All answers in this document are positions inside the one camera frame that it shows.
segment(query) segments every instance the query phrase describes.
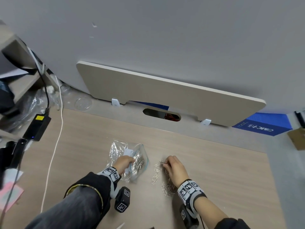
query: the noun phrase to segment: hand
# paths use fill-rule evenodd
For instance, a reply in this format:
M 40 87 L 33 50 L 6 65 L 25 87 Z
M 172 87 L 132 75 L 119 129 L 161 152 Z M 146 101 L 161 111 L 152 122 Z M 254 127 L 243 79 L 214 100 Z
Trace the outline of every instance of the hand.
M 113 167 L 116 168 L 118 173 L 121 175 L 125 169 L 128 168 L 129 163 L 134 163 L 135 160 L 127 155 L 119 157 L 114 163 Z
M 166 164 L 163 164 L 163 167 L 169 172 L 170 178 L 177 188 L 179 188 L 185 180 L 189 179 L 189 175 L 186 172 L 184 165 L 176 156 L 169 156 L 166 158 L 165 163 Z

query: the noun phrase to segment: gray wall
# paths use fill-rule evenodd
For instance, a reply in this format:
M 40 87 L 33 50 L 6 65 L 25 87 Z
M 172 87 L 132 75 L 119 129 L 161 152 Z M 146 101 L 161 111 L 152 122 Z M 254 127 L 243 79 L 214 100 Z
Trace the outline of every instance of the gray wall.
M 305 106 L 305 0 L 0 0 L 0 17 L 60 79 L 79 60 Z

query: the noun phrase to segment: pink sticky note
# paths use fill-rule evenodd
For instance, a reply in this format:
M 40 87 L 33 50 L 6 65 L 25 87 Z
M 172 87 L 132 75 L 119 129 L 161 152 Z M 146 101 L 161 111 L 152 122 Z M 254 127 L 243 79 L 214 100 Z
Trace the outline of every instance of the pink sticky note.
M 0 191 L 0 209 L 3 210 L 4 206 L 6 204 L 7 198 L 9 197 L 10 191 L 12 189 L 13 182 L 7 183 L 2 190 Z M 15 185 L 12 195 L 10 197 L 10 201 L 7 205 L 6 211 L 10 209 L 10 207 L 18 200 L 18 198 L 23 193 L 23 189 L 21 189 L 19 186 Z

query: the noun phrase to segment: white bracket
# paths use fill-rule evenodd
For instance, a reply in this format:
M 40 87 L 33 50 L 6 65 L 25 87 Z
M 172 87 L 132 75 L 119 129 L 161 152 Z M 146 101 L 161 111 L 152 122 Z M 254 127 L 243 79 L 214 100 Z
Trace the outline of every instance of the white bracket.
M 113 106 L 120 107 L 120 102 L 117 99 L 112 99 L 111 103 Z
M 203 121 L 200 122 L 202 125 L 209 125 L 211 123 L 211 120 L 209 119 L 205 119 Z

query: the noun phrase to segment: black power adapter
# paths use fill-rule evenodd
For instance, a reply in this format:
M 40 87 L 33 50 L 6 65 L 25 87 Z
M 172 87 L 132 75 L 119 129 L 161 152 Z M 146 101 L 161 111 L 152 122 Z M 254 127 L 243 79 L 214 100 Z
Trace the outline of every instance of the black power adapter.
M 26 132 L 24 133 L 23 138 L 27 140 L 40 141 L 50 121 L 51 118 L 48 115 L 36 114 Z

